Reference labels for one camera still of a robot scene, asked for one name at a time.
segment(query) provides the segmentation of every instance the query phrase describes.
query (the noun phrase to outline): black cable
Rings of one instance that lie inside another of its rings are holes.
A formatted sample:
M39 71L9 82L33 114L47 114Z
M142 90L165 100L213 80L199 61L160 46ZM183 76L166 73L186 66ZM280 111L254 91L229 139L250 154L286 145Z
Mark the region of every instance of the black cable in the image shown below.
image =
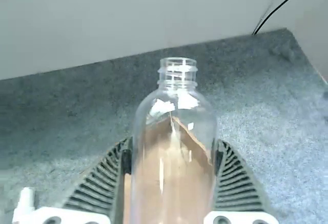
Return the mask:
M287 3L289 0L285 0L284 2L282 2L277 8L275 8L261 23L261 25L258 28L255 28L252 35L257 34L257 32L261 29L261 27L265 24L265 22L267 22L267 20L277 11L279 10L285 3Z

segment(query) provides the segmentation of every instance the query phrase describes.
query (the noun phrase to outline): gray carpet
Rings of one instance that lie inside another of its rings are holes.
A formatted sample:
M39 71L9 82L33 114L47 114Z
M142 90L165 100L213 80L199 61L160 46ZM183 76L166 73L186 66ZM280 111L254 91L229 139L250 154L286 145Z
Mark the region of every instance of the gray carpet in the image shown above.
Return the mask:
M219 137L253 169L280 223L327 223L328 88L287 30L0 81L2 223L22 187L35 187L37 205L51 206L130 134L165 56L198 61Z

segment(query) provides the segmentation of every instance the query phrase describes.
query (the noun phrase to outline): clear plastic bottle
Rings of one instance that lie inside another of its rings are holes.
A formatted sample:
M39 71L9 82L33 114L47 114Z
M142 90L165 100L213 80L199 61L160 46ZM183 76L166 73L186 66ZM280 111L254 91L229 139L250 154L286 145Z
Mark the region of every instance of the clear plastic bottle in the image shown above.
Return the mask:
M217 120L196 71L193 59L161 59L159 87L137 109L130 224L200 224L210 211Z

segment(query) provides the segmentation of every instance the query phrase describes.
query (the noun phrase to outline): white plastic part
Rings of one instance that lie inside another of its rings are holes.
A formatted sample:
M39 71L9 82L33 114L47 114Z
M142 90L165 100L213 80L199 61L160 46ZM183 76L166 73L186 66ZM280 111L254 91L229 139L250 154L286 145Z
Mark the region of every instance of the white plastic part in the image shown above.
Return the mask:
M20 192L17 208L14 210L12 222L20 222L24 216L30 214L34 210L34 191L30 187L24 187Z
M204 218L204 224L279 224L266 212L212 211Z
M102 214L68 209L42 207L24 216L19 224L111 224Z

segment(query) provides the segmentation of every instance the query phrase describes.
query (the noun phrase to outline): cardboard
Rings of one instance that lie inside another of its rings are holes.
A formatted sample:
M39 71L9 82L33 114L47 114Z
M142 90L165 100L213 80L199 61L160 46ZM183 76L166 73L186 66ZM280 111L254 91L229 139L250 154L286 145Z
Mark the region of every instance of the cardboard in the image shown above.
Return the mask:
M176 117L143 134L145 156L136 174L142 224L200 224L210 210L214 169L209 151ZM125 180L124 224L129 223L131 176Z

